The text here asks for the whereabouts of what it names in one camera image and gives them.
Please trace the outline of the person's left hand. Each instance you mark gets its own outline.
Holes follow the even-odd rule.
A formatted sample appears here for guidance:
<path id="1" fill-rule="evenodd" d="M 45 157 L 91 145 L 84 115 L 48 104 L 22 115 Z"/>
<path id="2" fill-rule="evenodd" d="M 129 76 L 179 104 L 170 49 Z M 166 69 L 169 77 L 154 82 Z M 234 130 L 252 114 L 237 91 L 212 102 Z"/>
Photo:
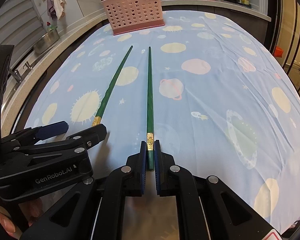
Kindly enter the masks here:
<path id="1" fill-rule="evenodd" d="M 19 204 L 21 211 L 28 220 L 29 226 L 43 214 L 43 202 L 40 198 Z M 21 237 L 21 230 L 11 221 L 10 214 L 0 206 L 0 224 L 13 238 Z"/>

